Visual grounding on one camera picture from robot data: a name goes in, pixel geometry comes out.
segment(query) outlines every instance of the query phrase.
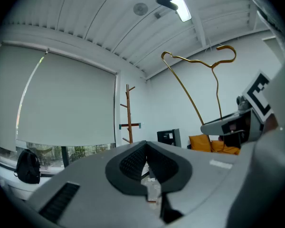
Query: black backpack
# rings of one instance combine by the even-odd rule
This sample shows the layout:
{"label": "black backpack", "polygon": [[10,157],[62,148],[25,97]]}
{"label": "black backpack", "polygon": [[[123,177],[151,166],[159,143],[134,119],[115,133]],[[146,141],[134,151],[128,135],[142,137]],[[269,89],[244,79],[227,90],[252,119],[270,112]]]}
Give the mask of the black backpack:
{"label": "black backpack", "polygon": [[40,163],[38,157],[31,150],[25,149],[21,152],[14,175],[17,174],[21,181],[29,184],[40,182]]}

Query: black vent grille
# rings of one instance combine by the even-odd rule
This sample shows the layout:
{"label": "black vent grille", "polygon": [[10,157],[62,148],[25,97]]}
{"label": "black vent grille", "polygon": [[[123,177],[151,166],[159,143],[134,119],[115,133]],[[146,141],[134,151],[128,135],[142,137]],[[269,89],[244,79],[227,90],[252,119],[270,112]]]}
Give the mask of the black vent grille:
{"label": "black vent grille", "polygon": [[150,169],[160,184],[172,178],[179,171],[179,165],[176,161],[165,154],[150,146],[146,152]]}
{"label": "black vent grille", "polygon": [[124,175],[140,183],[142,180],[142,171],[145,163],[145,146],[142,146],[124,158],[120,162],[119,168]]}
{"label": "black vent grille", "polygon": [[78,185],[66,183],[39,212],[40,215],[53,223],[56,223],[72,198],[75,196],[78,189]]}

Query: orange cushion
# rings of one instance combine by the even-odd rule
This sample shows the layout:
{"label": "orange cushion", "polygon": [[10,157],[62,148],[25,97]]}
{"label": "orange cushion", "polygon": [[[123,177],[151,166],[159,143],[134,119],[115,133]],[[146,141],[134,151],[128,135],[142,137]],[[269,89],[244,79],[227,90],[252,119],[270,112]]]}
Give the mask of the orange cushion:
{"label": "orange cushion", "polygon": [[206,135],[189,136],[191,149],[197,151],[211,152]]}
{"label": "orange cushion", "polygon": [[211,144],[215,152],[235,154],[235,155],[238,155],[240,152],[240,149],[237,147],[227,147],[227,146],[225,146],[224,150],[222,151],[224,145],[223,141],[213,140],[211,141]]}

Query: white wall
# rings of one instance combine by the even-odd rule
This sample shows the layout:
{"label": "white wall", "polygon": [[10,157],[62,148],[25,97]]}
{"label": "white wall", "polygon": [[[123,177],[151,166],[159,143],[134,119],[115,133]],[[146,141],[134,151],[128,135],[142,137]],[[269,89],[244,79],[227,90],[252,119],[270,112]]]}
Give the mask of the white wall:
{"label": "white wall", "polygon": [[[237,110],[236,97],[242,94],[258,70],[261,69],[270,78],[279,70],[280,62],[262,41],[271,35],[271,32],[266,31],[223,43],[233,46],[237,51],[237,58],[233,63],[221,64],[214,69],[219,79],[218,96],[223,115]],[[217,51],[215,47],[212,51],[208,49],[207,52],[190,57],[209,65],[231,58],[231,50]],[[211,69],[202,64],[184,61],[172,68],[187,88],[203,121],[206,123],[219,118],[216,80]],[[154,132],[180,128],[181,145],[186,148],[189,144],[188,136],[201,134],[201,123],[184,90],[168,69],[148,80],[148,84]]]}
{"label": "white wall", "polygon": [[[154,122],[150,113],[150,97],[148,92],[147,82],[143,79],[133,77],[128,72],[121,72],[121,84],[120,84],[120,103],[127,105],[126,99],[126,84],[129,84],[130,88],[135,86],[135,89],[130,91],[130,108],[132,123],[141,123],[142,128],[132,127],[133,142],[142,140],[156,141],[156,132],[154,132]],[[128,123],[127,109],[123,106],[120,108],[120,119],[122,124]],[[128,130],[123,127],[121,130],[121,138],[129,139]],[[122,140],[121,144],[127,144],[125,140]]]}
{"label": "white wall", "polygon": [[276,55],[277,59],[279,59],[280,63],[283,64],[285,62],[285,57],[283,55],[282,49],[276,38],[269,38],[264,40],[267,46],[273,51]]}

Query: ceiling light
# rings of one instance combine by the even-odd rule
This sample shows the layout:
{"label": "ceiling light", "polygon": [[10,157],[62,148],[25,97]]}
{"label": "ceiling light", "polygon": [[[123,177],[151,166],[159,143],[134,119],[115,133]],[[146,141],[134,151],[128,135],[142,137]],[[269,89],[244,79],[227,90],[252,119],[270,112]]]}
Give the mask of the ceiling light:
{"label": "ceiling light", "polygon": [[191,19],[191,14],[184,0],[171,0],[171,2],[173,2],[179,7],[176,11],[181,21],[186,22]]}

